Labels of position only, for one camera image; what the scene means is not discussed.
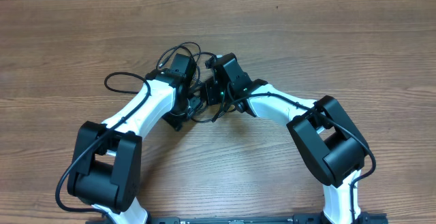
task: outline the black bracket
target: black bracket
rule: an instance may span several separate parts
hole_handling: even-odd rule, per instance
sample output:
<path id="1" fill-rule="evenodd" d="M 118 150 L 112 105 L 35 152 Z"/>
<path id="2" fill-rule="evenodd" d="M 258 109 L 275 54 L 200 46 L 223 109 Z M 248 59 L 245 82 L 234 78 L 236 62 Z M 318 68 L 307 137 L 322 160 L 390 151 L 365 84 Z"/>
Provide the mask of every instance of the black bracket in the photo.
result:
<path id="1" fill-rule="evenodd" d="M 87 121 L 79 129 L 72 161 L 106 131 Z M 139 192 L 142 138 L 133 132 L 114 132 L 71 171 L 67 190 L 86 204 L 100 204 L 115 212 L 126 211 Z M 95 160 L 95 154 L 116 152 L 114 165 Z"/>
<path id="2" fill-rule="evenodd" d="M 324 112 L 328 118 L 346 128 L 368 146 L 336 99 L 325 96 L 315 103 L 315 109 Z M 366 153 L 363 147 L 339 128 L 335 127 L 335 132 L 326 140 L 321 139 L 317 130 L 321 126 L 330 129 L 332 125 L 321 121 L 316 114 L 308 111 L 286 126 L 307 168 L 322 184 L 339 187 L 353 170 L 364 166 Z"/>
<path id="3" fill-rule="evenodd" d="M 264 80 L 252 81 L 249 75 L 238 64 L 235 54 L 226 54 L 218 59 L 211 58 L 206 67 L 212 69 L 213 77 L 204 82 L 200 91 L 201 98 L 211 106 L 222 102 L 224 93 L 230 93 L 234 99 L 245 97 L 262 85 L 268 84 Z M 246 101 L 235 104 L 239 112 L 247 112 L 254 116 Z"/>

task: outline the wooden table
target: wooden table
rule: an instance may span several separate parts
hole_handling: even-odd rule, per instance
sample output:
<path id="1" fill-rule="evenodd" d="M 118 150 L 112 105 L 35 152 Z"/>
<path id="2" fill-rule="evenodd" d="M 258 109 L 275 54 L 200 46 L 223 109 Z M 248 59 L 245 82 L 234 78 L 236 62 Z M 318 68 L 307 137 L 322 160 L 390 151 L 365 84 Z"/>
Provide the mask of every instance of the wooden table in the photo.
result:
<path id="1" fill-rule="evenodd" d="M 436 223 L 436 0 L 0 2 L 0 223 L 96 217 L 62 211 L 54 192 L 79 126 L 131 99 L 103 79 L 144 75 L 189 40 L 234 52 L 253 79 L 286 93 L 336 97 L 377 157 L 360 183 L 361 208 L 391 223 Z M 111 84 L 140 87 L 131 78 Z M 159 121 L 143 143 L 141 178 L 138 199 L 153 216 L 278 216 L 324 205 L 287 129 L 248 114 L 178 133 Z M 83 206 L 66 191 L 62 199 Z"/>

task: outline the black cable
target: black cable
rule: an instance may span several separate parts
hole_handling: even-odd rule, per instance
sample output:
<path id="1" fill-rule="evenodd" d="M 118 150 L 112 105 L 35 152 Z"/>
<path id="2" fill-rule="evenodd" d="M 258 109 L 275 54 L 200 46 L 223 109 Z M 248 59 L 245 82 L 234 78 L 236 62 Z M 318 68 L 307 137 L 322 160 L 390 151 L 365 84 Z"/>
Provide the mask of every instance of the black cable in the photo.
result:
<path id="1" fill-rule="evenodd" d="M 110 91 L 114 91 L 114 92 L 118 92 L 118 93 L 123 93 L 123 94 L 134 94 L 134 95 L 136 95 L 136 94 L 138 94 L 138 92 L 137 91 L 122 91 L 122 90 L 117 90 L 117 89 L 109 87 L 109 85 L 108 85 L 109 78 L 111 78 L 113 76 L 116 76 L 116 75 L 126 75 L 126 76 L 135 77 L 135 78 L 137 78 L 139 80 L 142 80 L 143 82 L 145 80 L 143 77 L 141 77 L 141 76 L 139 76 L 137 74 L 133 74 L 133 73 L 125 72 L 125 71 L 116 71 L 114 73 L 111 73 L 111 74 L 107 75 L 106 78 L 104 79 L 104 86 L 108 90 L 110 90 Z"/>
<path id="2" fill-rule="evenodd" d="M 172 112 L 169 112 L 169 113 L 170 113 L 171 115 L 174 115 L 174 116 L 183 116 L 183 115 L 188 114 L 188 112 L 189 112 L 190 102 L 189 102 L 189 99 L 188 99 L 188 98 L 186 98 L 186 100 L 188 101 L 188 105 L 186 106 L 184 112 L 182 112 L 182 113 L 180 113 L 180 114 L 173 114 Z"/>
<path id="3" fill-rule="evenodd" d="M 348 131 L 346 128 L 342 127 L 342 126 L 339 125 L 338 123 L 336 123 L 336 122 L 334 122 L 333 120 L 331 120 L 330 118 L 328 118 L 326 115 L 324 115 L 324 114 L 318 112 L 317 110 L 315 110 L 315 109 L 313 109 L 313 108 L 308 108 L 308 107 L 306 107 L 306 106 L 304 106 L 304 105 L 299 104 L 298 102 L 292 101 L 291 99 L 288 99 L 287 97 L 284 97 L 284 96 L 279 95 L 279 94 L 274 94 L 274 93 L 269 93 L 269 92 L 268 92 L 268 93 L 258 93 L 258 94 L 248 95 L 248 96 L 242 97 L 242 98 L 240 98 L 240 99 L 236 99 L 236 100 L 232 101 L 231 103 L 229 103 L 229 104 L 224 108 L 224 112 L 225 112 L 226 110 L 228 110 L 228 108 L 229 108 L 231 105 L 235 105 L 236 103 L 238 103 L 238 102 L 240 102 L 240 101 L 243 101 L 243 100 L 245 100 L 245 99 L 252 98 L 252 97 L 264 97 L 264 96 L 267 96 L 267 97 L 270 97 L 270 96 L 272 96 L 272 97 L 277 97 L 277 98 L 279 98 L 279 99 L 282 99 L 282 100 L 284 100 L 284 101 L 286 101 L 286 102 L 292 104 L 293 106 L 296 106 L 297 108 L 301 108 L 301 109 L 304 109 L 304 110 L 307 110 L 307 111 L 310 111 L 310 112 L 314 113 L 314 114 L 315 114 L 316 116 L 318 116 L 319 118 L 324 119 L 327 123 L 330 123 L 330 124 L 334 125 L 334 126 L 337 127 L 338 129 L 340 129 L 342 132 L 345 132 L 345 133 L 348 134 L 350 137 L 352 137 L 353 139 L 355 139 L 355 141 L 357 141 L 357 143 L 359 143 L 359 144 L 361 145 L 361 147 L 363 147 L 365 153 L 369 155 L 369 157 L 371 158 L 371 165 L 372 165 L 372 166 L 371 166 L 371 169 L 370 169 L 367 173 L 365 173 L 365 174 L 363 174 L 363 175 L 357 177 L 356 179 L 352 180 L 351 183 L 349 184 L 349 193 L 350 193 L 350 201 L 351 201 L 351 210 L 350 210 L 350 211 L 352 212 L 352 220 L 353 220 L 352 223 L 355 223 L 355 222 L 356 222 L 356 219 L 355 219 L 355 217 L 354 217 L 355 212 L 354 212 L 354 192 L 353 192 L 354 185 L 355 185 L 359 180 L 362 180 L 362 179 L 364 179 L 364 178 L 370 176 L 370 175 L 375 171 L 375 167 L 376 167 L 377 163 L 376 163 L 376 160 L 375 160 L 375 156 L 374 156 L 374 154 L 371 152 L 371 150 L 369 150 L 369 148 L 367 147 L 367 145 L 365 145 L 362 141 L 359 140 L 359 138 L 357 138 L 357 136 L 355 136 L 353 133 L 351 133 L 350 131 Z"/>
<path id="4" fill-rule="evenodd" d="M 74 162 L 72 162 L 70 165 L 69 165 L 69 167 L 66 169 L 66 171 L 63 173 L 63 175 L 62 175 L 62 177 L 61 177 L 61 179 L 59 180 L 59 182 L 58 182 L 58 184 L 57 184 L 57 186 L 56 186 L 56 191 L 55 191 L 55 194 L 54 194 L 54 198 L 56 199 L 56 203 L 57 203 L 57 205 L 62 209 L 62 210 L 65 210 L 65 211 L 68 211 L 68 212 L 97 212 L 97 213 L 100 213 L 100 214 L 102 214 L 102 215 L 104 215 L 104 216 L 106 216 L 106 217 L 108 217 L 109 219 L 111 219 L 111 221 L 113 221 L 112 220 L 112 217 L 110 217 L 110 215 L 106 212 L 106 211 L 104 211 L 104 210 L 100 210 L 100 209 L 96 209 L 96 208 L 71 208 L 71 207 L 67 207 L 67 206 L 65 206 L 63 203 L 62 203 L 62 201 L 61 201 L 61 197 L 60 197 L 60 194 L 61 194 L 61 188 L 62 188 L 62 185 L 63 185 L 63 183 L 65 182 L 65 179 L 67 178 L 67 176 L 69 175 L 69 173 L 73 170 L 73 168 L 77 165 L 77 163 L 85 156 L 85 155 L 87 155 L 89 152 L 91 152 L 91 151 L 93 151 L 93 150 L 96 150 L 101 144 L 102 144 L 102 142 L 104 142 L 104 139 L 106 139 L 109 135 L 111 135 L 114 131 L 115 131 L 115 129 L 117 128 L 117 127 L 119 127 L 120 125 L 122 125 L 127 119 L 129 119 L 135 112 L 137 112 L 138 111 L 138 109 L 139 108 L 141 108 L 142 107 L 142 105 L 144 105 L 144 103 L 146 102 L 146 100 L 150 97 L 150 94 L 151 94 L 151 88 L 150 88 L 150 84 L 147 82 L 147 80 L 145 79 L 145 78 L 143 78 L 143 77 L 141 77 L 141 76 L 137 76 L 137 75 L 135 75 L 135 74 L 131 74 L 131 73 L 124 73 L 124 72 L 117 72 L 117 73 L 112 73 L 112 74 L 109 74 L 108 75 L 108 77 L 110 78 L 111 76 L 114 76 L 114 75 L 120 75 L 120 74 L 125 74 L 125 75 L 128 75 L 128 76 L 133 76 L 133 77 L 136 77 L 136 78 L 139 78 L 139 79 L 141 79 L 142 81 L 143 81 L 143 83 L 145 83 L 145 85 L 147 86 L 147 93 L 146 93 L 146 95 L 145 95 L 145 97 L 144 97 L 144 99 L 142 99 L 142 101 L 138 104 L 138 105 L 136 105 L 136 107 L 134 108 L 134 109 L 132 109 L 128 114 L 126 114 L 126 116 L 124 116 L 123 118 L 121 118 L 121 120 L 119 121 L 119 122 L 117 122 L 114 126 L 112 126 L 111 128 L 109 128 L 108 130 L 106 130 L 101 136 L 99 136 L 96 140 L 94 140 L 94 142 L 93 143 L 91 143 L 88 147 L 87 147 L 87 149 L 85 149 L 77 158 L 76 158 L 76 160 L 74 160 Z"/>
<path id="5" fill-rule="evenodd" d="M 218 116 L 218 118 L 221 118 L 222 116 L 224 116 L 224 114 L 225 114 L 225 112 L 222 112 L 222 113 Z M 199 121 L 199 120 L 197 120 L 197 119 L 195 119 L 195 118 L 191 118 L 191 120 L 194 121 L 194 122 L 196 122 L 196 123 L 209 123 L 209 122 L 212 122 L 212 118 L 206 119 L 205 121 Z"/>
<path id="6" fill-rule="evenodd" d="M 157 63 L 156 63 L 156 69 L 159 69 L 159 68 L 162 68 L 169 60 L 170 60 L 170 58 L 171 58 L 171 56 L 179 49 L 179 48 L 182 48 L 183 50 L 186 50 L 188 53 L 189 53 L 189 56 L 191 57 L 191 58 L 193 58 L 193 55 L 192 55 L 192 52 L 188 49 L 188 48 L 186 48 L 184 45 L 185 44 L 194 44 L 194 45 L 196 45 L 197 46 L 197 48 L 198 48 L 198 52 L 199 53 L 201 53 L 202 52 L 202 49 L 200 48 L 200 45 L 198 45 L 197 43 L 195 43 L 195 42 L 184 42 L 184 43 L 182 43 L 182 44 L 179 44 L 178 46 L 174 46 L 174 47 L 172 47 L 172 48 L 169 48 L 168 50 L 166 50 L 162 55 L 161 55 L 161 57 L 159 58 L 159 60 L 157 60 Z M 167 56 L 164 60 L 163 60 L 163 63 L 160 63 L 161 62 L 161 60 L 162 60 L 162 58 L 166 55 L 166 53 L 168 53 L 169 51 L 171 51 L 172 50 L 172 52 L 171 52 L 171 54 L 169 55 L 169 56 Z M 198 58 L 197 58 L 197 61 L 196 62 L 198 62 L 198 60 L 200 60 L 200 55 L 201 54 L 199 54 L 198 55 Z"/>
<path id="7" fill-rule="evenodd" d="M 221 105 L 219 106 L 218 112 L 212 118 L 212 121 L 211 121 L 212 123 L 214 123 L 218 119 L 218 116 L 221 114 L 221 111 L 223 110 L 226 93 L 227 93 L 226 91 L 223 92 L 223 99 L 221 100 Z"/>
<path id="8" fill-rule="evenodd" d="M 207 51 L 203 51 L 203 52 L 199 51 L 198 53 L 193 54 L 193 56 L 196 57 L 196 56 L 202 55 L 202 54 L 207 54 L 207 55 L 213 57 L 215 60 L 217 60 L 217 55 L 216 54 L 213 54 L 213 53 L 207 52 Z"/>
<path id="9" fill-rule="evenodd" d="M 198 84 L 197 84 L 197 88 L 199 87 L 199 86 L 202 86 L 204 83 L 201 81 L 201 80 L 199 80 L 198 78 L 192 78 L 193 80 L 195 80 L 196 82 L 198 82 Z"/>
<path id="10" fill-rule="evenodd" d="M 231 99 L 232 101 L 234 101 L 234 98 L 233 98 L 232 92 L 230 91 L 230 82 L 227 83 L 227 94 L 229 95 L 230 99 Z"/>
<path id="11" fill-rule="evenodd" d="M 197 78 L 192 78 L 193 80 L 195 80 L 196 81 L 196 83 L 191 87 L 191 88 L 189 88 L 189 90 L 193 93 L 194 92 L 194 90 L 198 87 L 198 84 L 199 83 L 201 83 L 201 84 L 203 84 L 203 82 L 201 82 L 200 81 L 200 67 L 197 65 L 197 72 L 198 72 L 198 77 Z"/>
<path id="12" fill-rule="evenodd" d="M 236 107 L 227 112 L 234 112 L 234 111 L 236 111 Z"/>

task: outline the robotic arm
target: robotic arm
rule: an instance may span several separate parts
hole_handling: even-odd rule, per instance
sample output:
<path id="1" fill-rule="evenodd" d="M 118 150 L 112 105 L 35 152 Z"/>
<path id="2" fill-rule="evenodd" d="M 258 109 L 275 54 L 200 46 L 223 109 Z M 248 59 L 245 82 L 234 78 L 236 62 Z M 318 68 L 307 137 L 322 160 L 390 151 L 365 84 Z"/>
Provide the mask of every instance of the robotic arm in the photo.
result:
<path id="1" fill-rule="evenodd" d="M 288 128 L 306 166 L 323 184 L 326 201 L 324 211 L 321 214 L 305 215 L 308 221 L 351 223 L 353 218 L 350 211 L 352 207 L 349 184 L 360 175 L 366 153 L 353 137 L 316 116 L 318 112 L 322 113 L 367 145 L 339 102 L 329 96 L 319 101 L 300 99 L 276 90 L 266 81 L 251 81 L 248 74 L 240 68 L 234 54 L 219 58 L 213 56 L 206 62 L 206 66 L 212 69 L 214 75 L 203 83 L 200 96 L 194 95 L 189 90 L 189 84 L 196 71 L 196 62 L 192 57 L 176 54 L 169 69 L 156 69 L 147 74 L 149 98 L 96 150 L 91 151 L 78 162 L 69 174 L 68 193 L 96 209 L 107 212 L 110 219 L 105 220 L 106 223 L 161 224 L 162 221 L 158 221 L 161 219 L 149 218 L 147 211 L 136 199 L 140 186 L 142 140 L 161 117 L 178 131 L 182 123 L 189 120 L 203 103 L 209 106 L 226 103 L 234 105 L 239 112 L 268 118 Z M 101 124 L 86 122 L 78 132 L 73 162 L 102 133 L 116 125 L 140 104 L 148 91 L 149 88 L 144 84 L 141 91 L 120 112 Z M 335 132 L 328 139 L 322 140 L 318 134 L 333 127 Z M 96 161 L 95 154 L 114 156 L 114 165 Z M 365 223 L 387 223 L 385 215 L 361 214 L 357 201 L 357 188 L 353 189 L 353 196 L 355 219 L 361 221 L 365 218 Z M 290 219 L 284 222 L 298 223 L 298 219 L 297 221 Z M 202 222 L 201 219 L 196 219 L 196 221 L 220 223 L 222 220 L 209 219 Z M 250 222 L 270 223 L 271 221 L 254 219 Z"/>

